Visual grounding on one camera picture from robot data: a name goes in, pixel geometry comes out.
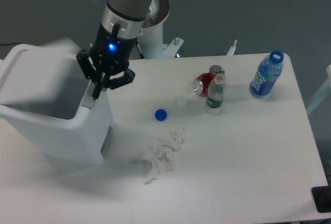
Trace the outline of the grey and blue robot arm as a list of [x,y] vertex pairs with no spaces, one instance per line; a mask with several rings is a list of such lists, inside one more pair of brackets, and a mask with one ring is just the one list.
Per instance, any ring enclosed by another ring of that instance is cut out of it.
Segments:
[[77,61],[85,77],[94,83],[92,97],[134,80],[129,57],[136,45],[152,0],[106,0],[94,44],[81,50]]

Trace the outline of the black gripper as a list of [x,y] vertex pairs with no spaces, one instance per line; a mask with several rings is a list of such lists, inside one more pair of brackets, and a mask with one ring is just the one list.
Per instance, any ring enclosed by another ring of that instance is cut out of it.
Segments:
[[[103,88],[113,90],[133,82],[136,74],[128,67],[129,56],[136,40],[136,38],[122,38],[118,33],[112,34],[103,25],[99,25],[93,47],[89,52],[87,50],[78,52],[76,59],[84,76],[95,85],[93,98],[99,98]],[[101,84],[102,72],[106,75]],[[118,78],[112,79],[107,75],[120,72],[124,74]]]

